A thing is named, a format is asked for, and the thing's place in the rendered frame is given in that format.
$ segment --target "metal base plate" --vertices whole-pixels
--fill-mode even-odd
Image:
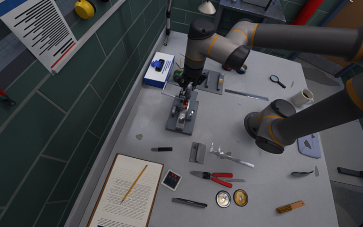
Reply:
[[[247,133],[253,138],[256,139],[256,136],[250,131],[250,129],[248,128],[248,119],[254,115],[257,114],[258,112],[252,112],[247,114],[247,116],[244,118],[244,128],[246,129]]]
[[[204,163],[204,154],[205,154],[205,149],[206,148],[207,148],[207,146],[205,144],[200,144],[200,143],[193,142],[191,155],[189,157],[189,162],[203,164]]]
[[[210,78],[209,78],[209,83],[208,83],[208,88],[205,87],[205,84],[207,83],[208,79],[205,79],[205,81],[201,84],[198,85],[196,88],[202,91],[206,91],[206,92],[211,92],[211,93],[215,93],[215,94],[220,94],[222,95],[223,93],[223,85],[224,85],[224,73],[223,74],[223,84],[220,85],[220,89],[219,91],[217,91],[217,86],[218,86],[218,80],[219,80],[219,74],[220,72],[216,72],[216,71],[212,71],[212,70],[207,70],[204,69],[203,72],[205,72],[205,74],[208,75],[208,72],[210,74]]]
[[[173,102],[173,104],[171,106],[171,110],[170,110],[170,113],[169,113],[169,118],[168,118],[168,121],[167,121],[166,126],[165,126],[166,130],[173,131],[173,132],[176,132],[176,133],[182,133],[182,134],[186,134],[186,135],[192,135],[193,128],[194,128],[194,123],[195,123],[195,118],[197,117],[199,102],[196,100],[198,93],[196,91],[192,91],[191,94],[192,94],[192,96],[191,96],[191,98],[189,100],[189,102],[190,102],[189,105],[190,106],[189,106],[188,113],[187,113],[187,116],[189,116],[190,112],[192,110],[194,111],[191,120],[185,122],[183,131],[175,130],[176,122],[178,121],[179,112],[177,111],[175,113],[175,116],[172,117],[171,116],[171,111],[172,111],[172,108],[173,108],[173,106],[175,104],[181,105],[182,103],[180,102],[179,99],[174,99],[174,102]]]

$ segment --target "red handle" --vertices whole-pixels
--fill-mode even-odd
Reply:
[[[228,182],[222,181],[222,180],[220,180],[220,179],[217,179],[217,178],[212,177],[212,181],[217,182],[218,184],[221,184],[221,185],[223,185],[223,186],[226,186],[226,187],[232,188],[232,184],[231,184],[231,183],[228,183]]]
[[[212,174],[212,176],[233,177],[233,174],[229,174],[229,173],[219,173],[219,174]]]

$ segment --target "concrete floor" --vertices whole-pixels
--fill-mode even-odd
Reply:
[[[341,91],[340,78],[297,58],[295,62],[312,70],[305,75],[308,89],[314,94],[314,103]],[[363,129],[358,120],[320,132],[329,179],[335,201],[339,227],[363,227],[363,178],[339,174],[337,167],[363,170]]]

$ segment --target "brush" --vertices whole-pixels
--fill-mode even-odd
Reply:
[[[296,203],[291,203],[291,204],[289,204],[289,205],[285,205],[285,206],[282,206],[282,207],[276,208],[276,211],[277,211],[277,213],[279,213],[279,214],[283,214],[283,213],[286,213],[286,212],[292,211],[293,209],[296,209],[296,208],[302,207],[302,206],[304,206],[304,205],[305,205],[304,201],[299,201],[299,202],[296,202]]]

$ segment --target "green object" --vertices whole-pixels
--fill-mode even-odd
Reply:
[[[179,70],[175,70],[174,71],[174,77],[173,77],[174,81],[176,82],[176,78],[179,77],[179,76],[181,76],[181,75],[183,75],[183,70],[180,70],[180,71]]]

